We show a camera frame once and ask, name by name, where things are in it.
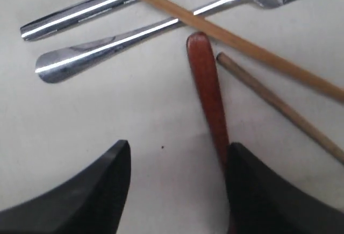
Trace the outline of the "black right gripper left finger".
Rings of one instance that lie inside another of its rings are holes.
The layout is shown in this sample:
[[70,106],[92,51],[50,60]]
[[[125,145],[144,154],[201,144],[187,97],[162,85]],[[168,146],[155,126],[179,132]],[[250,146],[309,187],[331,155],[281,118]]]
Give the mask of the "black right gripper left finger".
[[1,211],[1,233],[116,233],[131,182],[131,148],[119,140],[65,183]]

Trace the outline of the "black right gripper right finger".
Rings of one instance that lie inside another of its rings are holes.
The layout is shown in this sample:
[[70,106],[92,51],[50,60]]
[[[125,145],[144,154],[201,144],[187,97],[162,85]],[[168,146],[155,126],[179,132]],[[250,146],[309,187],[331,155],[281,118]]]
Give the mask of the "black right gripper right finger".
[[237,233],[343,233],[343,212],[303,192],[241,143],[228,147],[226,189]]

